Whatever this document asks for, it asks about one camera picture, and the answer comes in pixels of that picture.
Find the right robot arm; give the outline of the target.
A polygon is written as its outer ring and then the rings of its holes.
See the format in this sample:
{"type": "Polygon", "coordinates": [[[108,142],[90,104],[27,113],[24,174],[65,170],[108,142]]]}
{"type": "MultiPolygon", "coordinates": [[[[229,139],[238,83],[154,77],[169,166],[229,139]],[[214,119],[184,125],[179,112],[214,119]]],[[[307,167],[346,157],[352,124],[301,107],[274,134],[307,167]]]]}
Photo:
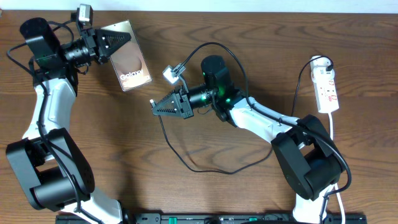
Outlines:
{"type": "Polygon", "coordinates": [[[323,223],[334,185],[348,165],[322,122],[315,116],[286,116],[259,104],[235,87],[223,57],[201,62],[203,84],[178,86],[159,102],[151,101],[155,116],[191,118],[197,108],[210,106],[222,122],[248,130],[270,143],[282,173],[296,193],[293,210],[299,222],[323,223]]]}

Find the Galaxy S25 Ultra smartphone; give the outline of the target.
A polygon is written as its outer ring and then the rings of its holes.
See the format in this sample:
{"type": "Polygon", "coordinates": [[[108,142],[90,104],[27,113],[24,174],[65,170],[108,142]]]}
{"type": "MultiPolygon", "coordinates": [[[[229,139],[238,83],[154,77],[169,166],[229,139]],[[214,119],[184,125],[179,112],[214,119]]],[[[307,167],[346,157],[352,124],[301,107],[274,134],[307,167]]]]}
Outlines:
{"type": "Polygon", "coordinates": [[[113,53],[110,58],[122,91],[129,91],[150,83],[152,77],[130,21],[118,22],[104,26],[102,29],[127,32],[131,35],[131,40],[113,53]]]}

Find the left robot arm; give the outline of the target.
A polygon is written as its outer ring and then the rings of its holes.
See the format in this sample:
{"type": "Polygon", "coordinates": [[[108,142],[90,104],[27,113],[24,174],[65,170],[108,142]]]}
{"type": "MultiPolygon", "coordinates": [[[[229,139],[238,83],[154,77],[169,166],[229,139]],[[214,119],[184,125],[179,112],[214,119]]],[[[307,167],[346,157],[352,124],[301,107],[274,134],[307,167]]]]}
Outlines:
{"type": "Polygon", "coordinates": [[[55,35],[67,23],[35,17],[20,27],[32,52],[25,70],[37,101],[27,131],[7,146],[6,157],[34,209],[72,213],[88,223],[132,223],[118,200],[96,188],[93,171],[69,133],[78,76],[93,62],[106,63],[131,35],[86,28],[87,19],[73,21],[80,36],[67,44],[55,35]]]}

